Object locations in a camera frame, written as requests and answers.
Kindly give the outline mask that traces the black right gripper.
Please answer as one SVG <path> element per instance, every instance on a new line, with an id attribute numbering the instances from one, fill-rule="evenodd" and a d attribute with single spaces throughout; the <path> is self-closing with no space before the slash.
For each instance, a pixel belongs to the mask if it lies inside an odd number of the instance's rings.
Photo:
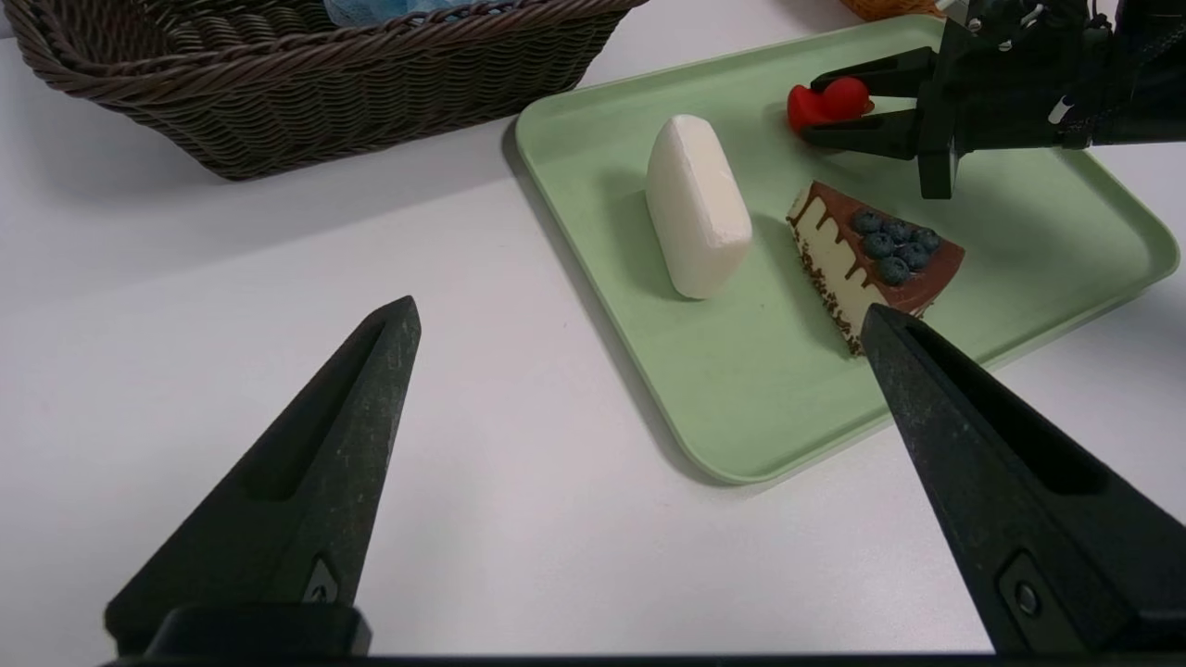
<path id="1" fill-rule="evenodd" d="M 940 49 L 912 49 L 828 71 L 814 93 L 857 80 L 914 109 L 808 125 L 814 147 L 914 160 L 925 199 L 954 197 L 962 157 L 977 151 L 1091 144 L 1112 26 L 1099 14 L 978 14 L 946 21 Z"/>

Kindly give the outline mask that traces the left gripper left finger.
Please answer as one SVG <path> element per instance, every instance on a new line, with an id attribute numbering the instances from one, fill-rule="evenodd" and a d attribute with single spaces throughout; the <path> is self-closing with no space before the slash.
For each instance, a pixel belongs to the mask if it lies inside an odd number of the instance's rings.
<path id="1" fill-rule="evenodd" d="M 361 320 L 107 604 L 119 654 L 364 654 L 355 608 L 421 320 Z"/>

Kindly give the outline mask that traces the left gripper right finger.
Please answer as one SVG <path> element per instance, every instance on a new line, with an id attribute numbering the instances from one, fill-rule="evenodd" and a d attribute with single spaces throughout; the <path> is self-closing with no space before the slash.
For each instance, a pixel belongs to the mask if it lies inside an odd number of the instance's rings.
<path id="1" fill-rule="evenodd" d="M 1179 521 L 916 317 L 861 342 L 997 653 L 1182 653 Z"/>

